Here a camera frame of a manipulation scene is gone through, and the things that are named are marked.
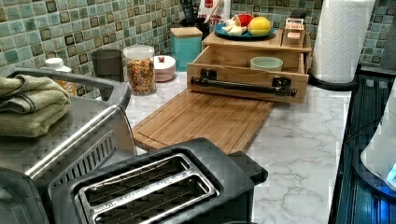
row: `red apple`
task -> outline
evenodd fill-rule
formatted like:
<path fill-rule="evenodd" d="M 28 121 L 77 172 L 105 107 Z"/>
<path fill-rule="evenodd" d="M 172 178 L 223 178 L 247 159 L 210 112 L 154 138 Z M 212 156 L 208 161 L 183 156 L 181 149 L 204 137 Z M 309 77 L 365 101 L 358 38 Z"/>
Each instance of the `red apple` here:
<path fill-rule="evenodd" d="M 236 25 L 239 26 L 248 26 L 251 20 L 253 20 L 253 16 L 249 14 L 240 14 L 236 15 L 233 19 L 235 20 Z"/>

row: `drawer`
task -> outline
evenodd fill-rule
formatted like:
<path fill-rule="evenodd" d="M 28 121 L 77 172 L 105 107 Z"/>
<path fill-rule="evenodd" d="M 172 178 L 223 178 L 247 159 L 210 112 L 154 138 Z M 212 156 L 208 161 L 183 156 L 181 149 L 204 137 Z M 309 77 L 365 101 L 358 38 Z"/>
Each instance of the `drawer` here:
<path fill-rule="evenodd" d="M 207 46 L 188 64 L 188 89 L 284 103 L 302 103 L 308 75 L 308 53 L 284 49 L 230 49 Z M 258 56 L 283 61 L 282 71 L 250 69 Z"/>

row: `blue plate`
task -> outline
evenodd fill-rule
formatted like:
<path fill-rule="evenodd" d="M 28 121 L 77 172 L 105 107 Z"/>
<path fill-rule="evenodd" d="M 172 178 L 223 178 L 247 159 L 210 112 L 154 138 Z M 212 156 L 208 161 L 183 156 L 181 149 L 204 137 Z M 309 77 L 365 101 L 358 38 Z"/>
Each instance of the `blue plate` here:
<path fill-rule="evenodd" d="M 223 31 L 221 28 L 225 27 L 225 23 L 217 24 L 215 26 L 215 34 L 219 37 L 227 38 L 227 39 L 235 39 L 235 40 L 256 40 L 256 39 L 264 39 L 269 35 L 275 32 L 274 28 L 271 28 L 270 33 L 266 35 L 251 35 L 248 31 L 244 32 L 242 35 L 229 35 L 227 32 Z"/>

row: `teal canister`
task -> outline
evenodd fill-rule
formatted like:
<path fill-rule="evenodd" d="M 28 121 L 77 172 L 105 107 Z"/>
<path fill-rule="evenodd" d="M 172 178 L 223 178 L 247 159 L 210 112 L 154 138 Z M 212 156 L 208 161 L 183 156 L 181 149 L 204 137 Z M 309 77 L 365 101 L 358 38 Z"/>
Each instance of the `teal canister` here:
<path fill-rule="evenodd" d="M 176 59 L 176 70 L 187 71 L 191 63 L 201 53 L 202 32 L 196 27 L 171 29 L 172 56 Z"/>

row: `drawer handle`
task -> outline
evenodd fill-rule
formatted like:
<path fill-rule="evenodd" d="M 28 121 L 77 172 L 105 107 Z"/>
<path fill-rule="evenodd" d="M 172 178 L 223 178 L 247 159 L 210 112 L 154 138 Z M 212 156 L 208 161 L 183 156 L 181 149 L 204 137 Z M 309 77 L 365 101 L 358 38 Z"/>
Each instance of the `drawer handle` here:
<path fill-rule="evenodd" d="M 264 87 L 258 85 L 244 84 L 244 83 L 234 83 L 226 81 L 216 81 L 216 74 L 214 71 L 208 72 L 202 71 L 201 77 L 192 77 L 191 85 L 199 85 L 203 87 L 218 87 L 229 90 L 238 91 L 254 91 L 261 93 L 274 94 L 276 96 L 291 96 L 294 97 L 297 94 L 296 89 L 291 89 L 291 79 L 288 77 L 274 77 L 272 81 L 272 87 Z"/>

